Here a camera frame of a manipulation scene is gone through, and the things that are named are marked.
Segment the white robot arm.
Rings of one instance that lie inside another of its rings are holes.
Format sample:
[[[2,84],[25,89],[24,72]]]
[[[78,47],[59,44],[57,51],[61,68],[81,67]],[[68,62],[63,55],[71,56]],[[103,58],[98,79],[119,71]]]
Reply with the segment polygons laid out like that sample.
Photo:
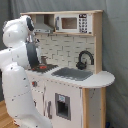
[[[25,72],[40,64],[39,47],[30,41],[34,24],[30,16],[7,21],[3,27],[0,51],[2,87],[8,114],[21,122],[19,128],[52,128],[50,120],[36,109]]]

